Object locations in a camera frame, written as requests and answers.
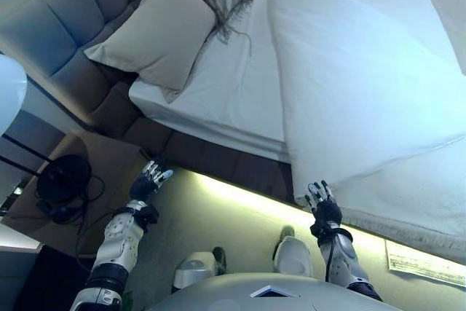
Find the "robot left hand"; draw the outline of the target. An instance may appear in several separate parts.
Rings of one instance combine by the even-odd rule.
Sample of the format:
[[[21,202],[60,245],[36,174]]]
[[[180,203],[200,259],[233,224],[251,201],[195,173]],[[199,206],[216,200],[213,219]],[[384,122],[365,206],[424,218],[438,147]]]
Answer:
[[[162,160],[150,160],[130,187],[130,199],[151,204],[154,195],[172,175],[173,170]]]

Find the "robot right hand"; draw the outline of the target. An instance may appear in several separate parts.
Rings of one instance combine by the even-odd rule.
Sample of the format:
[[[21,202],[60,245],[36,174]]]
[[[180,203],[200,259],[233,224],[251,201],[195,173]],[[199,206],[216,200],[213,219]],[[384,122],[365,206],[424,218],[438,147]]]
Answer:
[[[310,183],[307,188],[308,194],[305,195],[305,200],[315,218],[312,233],[320,234],[339,227],[342,214],[330,186],[325,181],[321,181]]]

